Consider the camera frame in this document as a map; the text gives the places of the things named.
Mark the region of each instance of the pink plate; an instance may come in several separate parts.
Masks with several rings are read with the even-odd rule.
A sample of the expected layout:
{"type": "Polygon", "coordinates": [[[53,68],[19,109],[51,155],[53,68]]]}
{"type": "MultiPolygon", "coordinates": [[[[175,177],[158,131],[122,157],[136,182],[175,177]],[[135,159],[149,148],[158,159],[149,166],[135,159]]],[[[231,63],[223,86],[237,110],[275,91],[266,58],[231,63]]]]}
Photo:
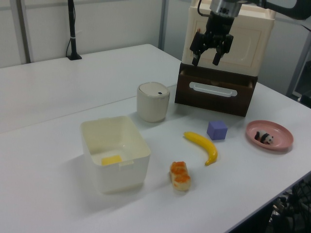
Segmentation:
{"type": "Polygon", "coordinates": [[[257,145],[270,150],[284,150],[290,147],[294,141],[294,137],[286,128],[267,120],[255,120],[250,122],[246,127],[246,135],[257,145]],[[265,130],[273,136],[273,143],[270,145],[263,144],[255,139],[256,132],[265,130]]]}

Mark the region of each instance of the orange topping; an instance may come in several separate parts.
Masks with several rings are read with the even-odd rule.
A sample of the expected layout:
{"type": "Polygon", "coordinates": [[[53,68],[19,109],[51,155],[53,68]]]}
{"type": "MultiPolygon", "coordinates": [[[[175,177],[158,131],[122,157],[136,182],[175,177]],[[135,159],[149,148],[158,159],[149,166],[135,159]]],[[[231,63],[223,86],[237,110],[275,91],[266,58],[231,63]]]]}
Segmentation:
{"type": "Polygon", "coordinates": [[[185,183],[190,180],[185,162],[173,162],[171,165],[171,173],[176,175],[175,182],[185,183]]]}
{"type": "Polygon", "coordinates": [[[188,176],[188,175],[177,176],[175,178],[175,181],[178,182],[178,183],[185,183],[188,180],[190,180],[190,176],[188,176]]]}

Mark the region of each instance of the toy banana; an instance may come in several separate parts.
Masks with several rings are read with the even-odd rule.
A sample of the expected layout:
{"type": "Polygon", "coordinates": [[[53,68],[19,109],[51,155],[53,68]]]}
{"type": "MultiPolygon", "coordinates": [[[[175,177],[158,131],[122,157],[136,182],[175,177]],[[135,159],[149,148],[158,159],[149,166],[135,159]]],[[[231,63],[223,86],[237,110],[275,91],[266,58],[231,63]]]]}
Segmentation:
{"type": "Polygon", "coordinates": [[[217,149],[210,140],[194,132],[184,132],[184,136],[186,139],[198,144],[208,152],[208,160],[205,162],[205,166],[216,162],[218,156],[217,149]]]}

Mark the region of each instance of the beige cup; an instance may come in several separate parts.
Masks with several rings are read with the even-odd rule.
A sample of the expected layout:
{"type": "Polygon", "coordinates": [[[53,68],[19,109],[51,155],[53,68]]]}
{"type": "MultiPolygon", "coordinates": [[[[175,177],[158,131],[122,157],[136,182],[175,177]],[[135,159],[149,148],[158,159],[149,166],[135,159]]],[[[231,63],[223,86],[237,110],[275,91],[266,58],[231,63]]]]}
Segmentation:
{"type": "Polygon", "coordinates": [[[159,122],[165,118],[170,91],[161,83],[141,84],[137,88],[137,112],[147,122],[159,122]]]}

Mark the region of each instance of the panda toy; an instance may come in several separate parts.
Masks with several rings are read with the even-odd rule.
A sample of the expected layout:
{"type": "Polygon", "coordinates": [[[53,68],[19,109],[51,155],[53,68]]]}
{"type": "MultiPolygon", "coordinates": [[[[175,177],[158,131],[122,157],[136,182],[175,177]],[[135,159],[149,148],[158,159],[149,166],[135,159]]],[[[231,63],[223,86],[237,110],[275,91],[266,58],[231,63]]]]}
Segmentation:
{"type": "Polygon", "coordinates": [[[271,143],[273,143],[273,136],[271,136],[270,134],[268,134],[264,130],[257,131],[257,133],[255,135],[255,139],[260,141],[263,144],[270,145],[271,143]]]}

